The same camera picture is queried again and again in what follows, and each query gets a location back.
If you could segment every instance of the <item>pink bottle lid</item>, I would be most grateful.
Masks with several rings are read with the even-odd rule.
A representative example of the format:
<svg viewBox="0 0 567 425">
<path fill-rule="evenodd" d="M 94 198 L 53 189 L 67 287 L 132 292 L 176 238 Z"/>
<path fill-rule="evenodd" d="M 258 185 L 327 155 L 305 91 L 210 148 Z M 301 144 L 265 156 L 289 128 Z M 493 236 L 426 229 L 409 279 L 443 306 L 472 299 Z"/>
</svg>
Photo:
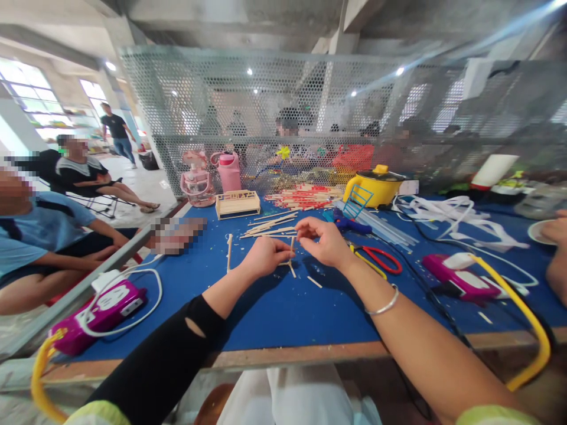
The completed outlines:
<svg viewBox="0 0 567 425">
<path fill-rule="evenodd" d="M 219 157 L 219 164 L 220 165 L 230 165 L 234 162 L 234 155 L 231 155 L 229 153 L 224 153 Z"/>
</svg>

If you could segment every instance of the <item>transparent pink bottle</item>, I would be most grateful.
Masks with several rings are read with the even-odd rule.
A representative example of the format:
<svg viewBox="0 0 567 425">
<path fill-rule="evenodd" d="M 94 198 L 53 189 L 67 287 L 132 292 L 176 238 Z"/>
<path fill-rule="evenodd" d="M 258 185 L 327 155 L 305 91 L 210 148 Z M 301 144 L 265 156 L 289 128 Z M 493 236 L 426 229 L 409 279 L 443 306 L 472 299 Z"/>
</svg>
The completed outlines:
<svg viewBox="0 0 567 425">
<path fill-rule="evenodd" d="M 220 155 L 217 162 L 214 157 Z M 240 164 L 236 152 L 216 152 L 211 155 L 211 164 L 219 170 L 220 180 L 223 184 L 223 192 L 242 190 L 240 183 Z"/>
<path fill-rule="evenodd" d="M 189 203 L 193 207 L 208 207 L 216 201 L 216 194 L 213 187 L 213 179 L 204 168 L 207 160 L 203 152 L 197 153 L 187 151 L 183 154 L 183 162 L 191 169 L 181 174 L 180 187 L 187 195 Z"/>
</svg>

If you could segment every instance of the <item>wooden table edge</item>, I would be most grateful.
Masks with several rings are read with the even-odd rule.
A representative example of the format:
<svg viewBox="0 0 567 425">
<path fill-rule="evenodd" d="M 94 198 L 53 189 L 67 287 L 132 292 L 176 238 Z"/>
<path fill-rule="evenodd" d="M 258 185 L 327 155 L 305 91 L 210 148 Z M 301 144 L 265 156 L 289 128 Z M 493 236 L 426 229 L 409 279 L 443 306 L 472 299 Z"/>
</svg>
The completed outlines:
<svg viewBox="0 0 567 425">
<path fill-rule="evenodd" d="M 559 344 L 567 343 L 567 326 L 554 328 Z M 537 340 L 528 331 L 468 334 L 467 338 L 477 350 L 521 348 L 535 346 Z M 288 348 L 264 348 L 241 351 L 224 351 L 212 354 L 204 370 L 239 371 L 289 364 L 309 365 L 341 363 L 358 359 L 377 359 L 390 354 L 381 341 L 355 344 L 311 345 Z M 52 365 L 44 374 L 48 385 L 103 381 L 122 360 L 86 361 Z"/>
</svg>

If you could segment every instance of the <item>blue work table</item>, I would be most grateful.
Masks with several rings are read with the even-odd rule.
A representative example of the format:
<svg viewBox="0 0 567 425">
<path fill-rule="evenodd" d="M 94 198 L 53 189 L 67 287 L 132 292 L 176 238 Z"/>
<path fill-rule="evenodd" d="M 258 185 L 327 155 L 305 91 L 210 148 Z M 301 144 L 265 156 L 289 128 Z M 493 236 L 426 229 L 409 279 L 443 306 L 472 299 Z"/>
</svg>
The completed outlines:
<svg viewBox="0 0 567 425">
<path fill-rule="evenodd" d="M 130 331 L 100 339 L 81 356 L 61 359 L 60 361 L 66 364 L 54 374 L 51 373 L 52 378 L 61 381 L 73 380 L 73 377 L 78 376 L 106 376 L 120 359 L 124 359 L 171 314 L 224 276 L 229 233 L 234 235 L 232 267 L 236 267 L 255 241 L 255 238 L 240 238 L 250 229 L 248 224 L 261 215 L 281 211 L 267 202 L 262 202 L 260 216 L 219 221 L 214 206 L 191 208 L 186 217 L 205 217 L 208 220 L 207 228 L 183 254 L 164 257 L 155 266 L 164 286 L 163 299 L 156 311 Z M 414 224 L 400 220 L 394 213 L 380 214 L 381 217 L 387 218 L 390 224 L 420 241 L 413 247 L 412 254 L 405 255 L 430 286 L 439 285 L 439 282 L 421 267 L 421 259 L 431 253 L 452 254 L 462 250 L 423 239 Z M 321 211 L 300 211 L 298 218 L 310 215 L 322 218 Z M 554 328 L 558 341 L 566 342 L 567 309 L 561 305 L 545 281 L 545 270 L 555 248 L 535 243 L 527 236 L 527 228 L 533 223 L 531 220 L 499 213 L 493 214 L 491 219 L 504 225 L 516 240 L 530 244 L 529 249 L 513 248 L 505 254 L 496 254 L 519 265 L 537 278 L 540 285 L 529 288 L 530 295 L 527 299 L 532 308 Z M 447 228 L 444 223 L 438 225 L 437 231 L 426 227 L 423 227 L 423 231 L 432 237 L 437 236 Z M 481 240 L 488 240 L 490 237 L 468 224 L 462 224 L 460 232 Z M 390 247 L 368 236 L 353 232 L 347 232 L 345 236 L 357 244 L 376 246 L 393 253 Z M 293 278 L 288 267 L 281 266 L 274 274 L 257 281 L 242 296 L 228 318 L 226 331 L 216 342 L 217 354 L 210 359 L 209 366 L 266 367 L 293 362 L 336 362 L 388 355 L 348 281 L 338 271 L 323 266 L 311 257 L 299 244 L 295 247 L 296 258 L 293 265 L 297 278 Z M 517 282 L 528 281 L 525 275 L 509 265 L 483 254 L 480 256 L 499 273 Z M 402 293 L 448 328 L 446 320 L 427 301 L 424 291 L 415 282 L 406 263 L 400 262 L 403 266 L 402 274 L 389 274 L 389 281 L 396 283 Z M 475 271 L 485 274 L 481 269 Z M 311 276 L 323 288 L 314 285 L 307 276 Z M 132 281 L 137 286 L 148 289 L 148 303 L 129 321 L 141 317 L 154 304 L 157 296 L 157 284 L 153 274 L 133 275 Z M 528 332 L 530 326 L 527 320 L 510 300 L 495 300 L 479 307 L 446 296 L 440 296 L 439 299 L 478 349 L 535 343 L 535 339 Z"/>
</svg>

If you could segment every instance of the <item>shorts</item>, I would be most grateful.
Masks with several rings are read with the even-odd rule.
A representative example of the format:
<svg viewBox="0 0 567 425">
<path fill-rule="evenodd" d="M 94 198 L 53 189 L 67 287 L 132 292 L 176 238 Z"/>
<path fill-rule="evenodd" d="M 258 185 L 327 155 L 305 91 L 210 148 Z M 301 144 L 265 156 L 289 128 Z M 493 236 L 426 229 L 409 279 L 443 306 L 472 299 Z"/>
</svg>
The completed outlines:
<svg viewBox="0 0 567 425">
<path fill-rule="evenodd" d="M 116 230 L 118 230 L 118 232 L 122 233 L 128 239 L 132 239 L 138 231 L 138 229 L 135 227 Z M 57 254 L 70 257 L 84 257 L 89 254 L 94 254 L 95 252 L 102 251 L 103 249 L 108 248 L 112 245 L 113 240 L 108 236 L 103 236 L 97 232 L 91 232 L 87 236 L 79 241 L 76 241 L 74 244 L 68 246 L 67 248 L 59 250 Z M 32 274 L 43 274 L 44 276 L 48 276 L 49 274 L 53 274 L 60 270 L 61 269 L 58 269 L 57 267 L 51 266 L 20 267 L 19 269 L 13 270 L 0 277 L 0 288 L 9 285 L 10 283 L 25 276 L 30 276 Z"/>
</svg>

